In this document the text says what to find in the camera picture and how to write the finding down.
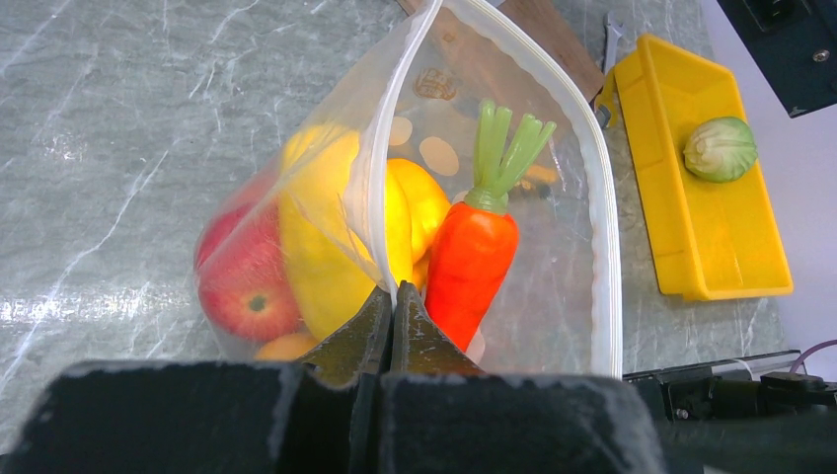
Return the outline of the green toy cabbage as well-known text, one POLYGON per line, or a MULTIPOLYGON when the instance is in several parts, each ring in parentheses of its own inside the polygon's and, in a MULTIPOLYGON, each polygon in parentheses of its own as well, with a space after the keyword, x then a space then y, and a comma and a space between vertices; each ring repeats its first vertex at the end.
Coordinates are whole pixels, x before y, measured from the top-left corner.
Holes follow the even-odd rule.
POLYGON ((741 118, 712 118, 700 124, 683 150, 684 165, 712 183, 740 179, 756 163, 759 152, 748 123, 741 118))

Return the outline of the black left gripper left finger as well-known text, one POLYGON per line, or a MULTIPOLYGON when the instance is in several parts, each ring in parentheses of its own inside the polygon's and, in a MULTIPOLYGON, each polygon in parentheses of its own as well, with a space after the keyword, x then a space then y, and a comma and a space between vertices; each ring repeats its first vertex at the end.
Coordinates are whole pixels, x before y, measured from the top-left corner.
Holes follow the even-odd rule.
POLYGON ((36 401, 5 473, 368 473, 393 308, 375 289, 298 361, 88 360, 36 401))

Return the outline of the wooden board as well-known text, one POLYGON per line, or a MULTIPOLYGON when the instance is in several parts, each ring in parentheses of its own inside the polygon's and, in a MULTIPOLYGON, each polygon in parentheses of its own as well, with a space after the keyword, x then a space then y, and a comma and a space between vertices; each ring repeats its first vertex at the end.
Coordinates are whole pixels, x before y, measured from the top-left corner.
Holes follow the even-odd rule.
POLYGON ((605 84, 605 75, 553 2, 488 1, 488 4, 489 10, 497 10, 549 54, 594 110, 595 98, 605 84))

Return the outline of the orange toy fruit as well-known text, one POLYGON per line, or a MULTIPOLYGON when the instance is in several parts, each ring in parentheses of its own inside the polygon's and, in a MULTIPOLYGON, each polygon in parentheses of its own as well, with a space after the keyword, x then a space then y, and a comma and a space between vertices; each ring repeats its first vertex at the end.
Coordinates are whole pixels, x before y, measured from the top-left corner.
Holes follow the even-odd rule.
POLYGON ((318 344, 318 340, 308 333, 287 334, 263 345, 254 355, 254 359, 293 361, 307 354, 318 344))

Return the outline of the yellow plastic tray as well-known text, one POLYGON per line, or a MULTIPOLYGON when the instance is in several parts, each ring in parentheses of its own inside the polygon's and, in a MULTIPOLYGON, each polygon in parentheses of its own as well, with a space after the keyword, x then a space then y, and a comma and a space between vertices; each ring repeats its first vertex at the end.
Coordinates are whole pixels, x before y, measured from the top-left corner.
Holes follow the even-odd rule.
POLYGON ((687 170, 683 151, 710 119, 745 119, 727 68, 651 34, 608 82, 634 162, 659 289, 687 300, 787 295, 794 289, 758 164, 715 184, 687 170))

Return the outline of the dark grey server chassis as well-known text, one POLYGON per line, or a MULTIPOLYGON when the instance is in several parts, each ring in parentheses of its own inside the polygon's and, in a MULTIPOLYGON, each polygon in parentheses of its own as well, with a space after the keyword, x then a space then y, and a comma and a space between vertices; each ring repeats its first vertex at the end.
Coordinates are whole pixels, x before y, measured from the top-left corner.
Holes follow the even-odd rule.
POLYGON ((790 118, 836 104, 834 0, 719 0, 790 118))

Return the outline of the clear dotted zip bag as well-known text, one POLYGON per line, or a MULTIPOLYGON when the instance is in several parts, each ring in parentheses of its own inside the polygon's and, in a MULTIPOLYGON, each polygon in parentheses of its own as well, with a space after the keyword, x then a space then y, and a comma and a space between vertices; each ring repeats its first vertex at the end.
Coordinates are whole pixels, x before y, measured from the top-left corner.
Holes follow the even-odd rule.
MULTIPOLYGON (((569 75, 489 7, 487 1, 416 2, 295 133, 320 124, 358 132, 343 208, 369 254, 372 291, 391 294, 410 282, 413 258, 406 197, 388 161, 405 158, 425 168, 452 206, 472 187, 483 101, 512 110, 509 136, 525 114, 555 122, 534 164, 556 169, 558 180, 551 186, 520 180, 509 192, 518 248, 465 353, 495 372, 620 377, 619 238, 603 133, 569 75)), ((248 202, 277 206, 278 160, 288 139, 213 217, 248 202)), ((232 357, 254 357, 268 343, 210 324, 232 357)))

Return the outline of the yellow toy bell pepper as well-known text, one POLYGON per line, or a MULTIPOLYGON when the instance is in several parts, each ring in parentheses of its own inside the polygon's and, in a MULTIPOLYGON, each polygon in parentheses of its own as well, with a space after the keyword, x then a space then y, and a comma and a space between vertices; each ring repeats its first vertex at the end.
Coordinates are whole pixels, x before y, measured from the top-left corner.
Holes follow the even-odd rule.
POLYGON ((410 279, 423 290, 436 232, 451 203, 436 180, 419 164, 405 158, 393 158, 387 171, 401 186, 411 218, 413 276, 410 279))

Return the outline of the orange toy carrot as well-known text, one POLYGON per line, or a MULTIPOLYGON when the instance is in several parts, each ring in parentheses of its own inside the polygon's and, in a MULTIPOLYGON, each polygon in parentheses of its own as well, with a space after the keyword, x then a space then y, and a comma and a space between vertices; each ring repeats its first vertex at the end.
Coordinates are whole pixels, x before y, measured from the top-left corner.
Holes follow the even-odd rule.
POLYGON ((430 248, 424 306, 462 352, 470 347, 518 248, 509 192, 557 128, 551 120, 525 114, 509 136, 511 120, 511 109, 491 100, 481 103, 472 187, 447 211, 430 248))

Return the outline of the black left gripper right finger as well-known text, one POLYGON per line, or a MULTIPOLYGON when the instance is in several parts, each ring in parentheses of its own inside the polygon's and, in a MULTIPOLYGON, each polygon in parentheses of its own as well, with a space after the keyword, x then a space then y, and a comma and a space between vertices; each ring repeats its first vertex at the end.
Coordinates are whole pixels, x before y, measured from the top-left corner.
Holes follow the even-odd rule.
POLYGON ((416 371, 450 342, 404 281, 392 365, 380 379, 382 473, 661 473, 664 458, 638 392, 611 377, 416 371))

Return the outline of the silver open-end wrench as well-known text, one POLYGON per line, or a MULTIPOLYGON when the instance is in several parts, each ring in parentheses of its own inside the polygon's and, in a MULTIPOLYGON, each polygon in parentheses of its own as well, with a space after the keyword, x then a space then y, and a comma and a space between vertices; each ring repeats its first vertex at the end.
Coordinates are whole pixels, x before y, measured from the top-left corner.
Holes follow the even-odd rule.
POLYGON ((625 29, 624 22, 614 10, 609 11, 604 17, 604 27, 605 49, 602 73, 607 75, 616 64, 619 40, 624 35, 625 29))

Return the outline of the red toy apple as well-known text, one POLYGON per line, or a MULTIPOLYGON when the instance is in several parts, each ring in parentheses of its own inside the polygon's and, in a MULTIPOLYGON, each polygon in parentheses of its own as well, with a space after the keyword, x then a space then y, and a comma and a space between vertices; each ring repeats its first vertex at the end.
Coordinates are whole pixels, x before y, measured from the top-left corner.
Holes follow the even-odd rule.
POLYGON ((266 343, 299 328, 275 204, 248 202, 213 217, 198 240, 193 267, 200 306, 220 329, 266 343))

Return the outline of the yellow handled screwdriver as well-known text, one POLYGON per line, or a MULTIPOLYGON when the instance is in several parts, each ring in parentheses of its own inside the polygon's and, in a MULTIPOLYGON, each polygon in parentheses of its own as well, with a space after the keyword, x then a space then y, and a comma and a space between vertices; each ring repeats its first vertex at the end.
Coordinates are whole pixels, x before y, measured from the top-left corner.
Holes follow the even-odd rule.
POLYGON ((530 184, 551 186, 558 180, 558 177, 559 173, 556 169, 533 164, 527 169, 521 181, 530 184))

